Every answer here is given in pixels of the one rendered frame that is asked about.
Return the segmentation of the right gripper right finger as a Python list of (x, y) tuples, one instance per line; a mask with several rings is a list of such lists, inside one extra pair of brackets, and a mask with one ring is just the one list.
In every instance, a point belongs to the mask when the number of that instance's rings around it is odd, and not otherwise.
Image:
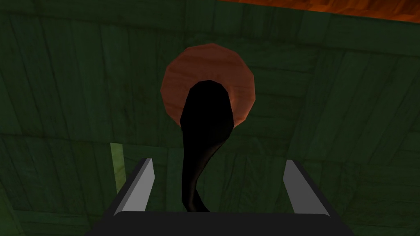
[(331, 216), (326, 206), (315, 193), (306, 177), (305, 170), (299, 167), (297, 161), (288, 159), (285, 164), (283, 182), (294, 213), (322, 214)]

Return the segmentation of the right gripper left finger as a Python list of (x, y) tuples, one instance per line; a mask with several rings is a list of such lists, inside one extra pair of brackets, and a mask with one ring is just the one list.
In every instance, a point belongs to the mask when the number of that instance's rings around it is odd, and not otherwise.
[(141, 159), (115, 198), (112, 215), (123, 211), (144, 211), (155, 180), (151, 158)]

